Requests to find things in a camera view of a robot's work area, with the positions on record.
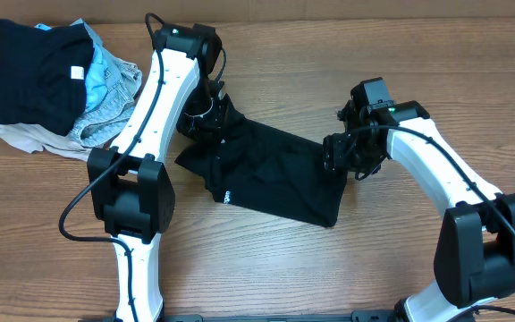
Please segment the black t-shirt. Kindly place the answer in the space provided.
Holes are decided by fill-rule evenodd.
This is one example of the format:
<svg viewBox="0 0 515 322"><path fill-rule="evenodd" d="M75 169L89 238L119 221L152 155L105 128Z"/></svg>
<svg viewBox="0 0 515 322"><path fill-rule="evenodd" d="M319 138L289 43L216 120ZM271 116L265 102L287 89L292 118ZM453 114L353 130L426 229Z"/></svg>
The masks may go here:
<svg viewBox="0 0 515 322"><path fill-rule="evenodd" d="M218 203L333 227L347 174L325 169L322 145L246 118L228 97L222 104L222 129L175 163L203 177Z"/></svg>

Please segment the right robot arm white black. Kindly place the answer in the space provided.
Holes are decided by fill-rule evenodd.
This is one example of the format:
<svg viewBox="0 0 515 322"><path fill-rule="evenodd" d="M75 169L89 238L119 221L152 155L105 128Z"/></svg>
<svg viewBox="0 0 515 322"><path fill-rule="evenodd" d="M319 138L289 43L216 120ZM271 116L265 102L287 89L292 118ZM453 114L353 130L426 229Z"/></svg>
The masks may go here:
<svg viewBox="0 0 515 322"><path fill-rule="evenodd" d="M364 80L337 114L345 131L324 139L325 168L361 181L386 159L401 164L442 218L433 282L393 309L355 310L354 321L472 321L515 293L515 193L504 194L450 147L426 109L395 102L383 79Z"/></svg>

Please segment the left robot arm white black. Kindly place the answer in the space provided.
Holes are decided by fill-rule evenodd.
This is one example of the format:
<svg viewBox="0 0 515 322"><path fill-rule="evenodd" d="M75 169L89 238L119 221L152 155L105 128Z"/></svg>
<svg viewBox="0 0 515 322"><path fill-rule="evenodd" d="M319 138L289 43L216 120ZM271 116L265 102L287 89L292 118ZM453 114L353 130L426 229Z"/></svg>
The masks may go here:
<svg viewBox="0 0 515 322"><path fill-rule="evenodd" d="M173 133L212 140L228 108L224 84L210 79L223 56L215 28L168 24L153 40L151 68L129 121L108 149L87 161L93 208L117 258L115 321L161 321L159 248L172 219L175 193L165 168Z"/></svg>

